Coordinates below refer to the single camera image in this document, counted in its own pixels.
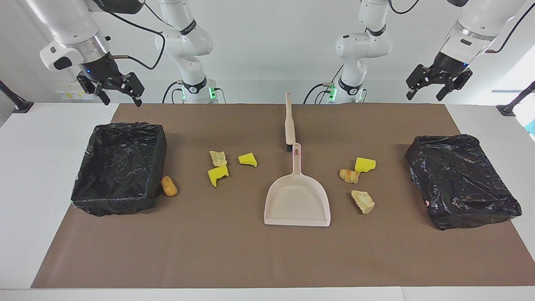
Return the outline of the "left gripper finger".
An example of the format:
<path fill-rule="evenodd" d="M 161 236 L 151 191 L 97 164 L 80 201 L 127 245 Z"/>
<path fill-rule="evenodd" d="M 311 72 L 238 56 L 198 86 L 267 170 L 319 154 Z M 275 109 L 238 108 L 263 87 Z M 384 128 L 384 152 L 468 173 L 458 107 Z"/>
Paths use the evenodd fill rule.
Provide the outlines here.
<path fill-rule="evenodd" d="M 439 74 L 436 78 L 436 84 L 443 84 L 443 88 L 436 94 L 436 99 L 443 101 L 451 92 L 460 91 L 472 75 L 473 72 L 471 69 L 466 69 L 457 76 L 453 76 L 447 72 Z"/>
<path fill-rule="evenodd" d="M 412 100 L 421 88 L 428 87 L 434 84 L 432 74 L 433 67 L 433 65 L 425 67 L 424 65 L 419 64 L 407 77 L 406 84 L 408 87 L 408 92 L 406 94 L 406 97 L 408 100 Z"/>

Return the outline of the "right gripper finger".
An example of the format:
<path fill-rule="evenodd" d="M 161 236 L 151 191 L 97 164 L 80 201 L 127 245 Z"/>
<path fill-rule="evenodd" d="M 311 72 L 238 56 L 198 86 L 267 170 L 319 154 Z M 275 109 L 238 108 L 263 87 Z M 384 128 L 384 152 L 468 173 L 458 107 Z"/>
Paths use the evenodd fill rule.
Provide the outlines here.
<path fill-rule="evenodd" d="M 104 105 L 110 104 L 111 99 L 102 89 L 102 85 L 99 82 L 94 84 L 92 81 L 83 81 L 83 89 L 86 94 L 92 94 L 95 97 L 98 97 Z"/>
<path fill-rule="evenodd" d="M 145 86 L 141 83 L 134 72 L 128 74 L 119 74 L 112 77 L 113 89 L 120 93 L 126 94 L 132 98 L 132 101 L 139 108 L 142 105 L 142 94 L 145 91 Z"/>

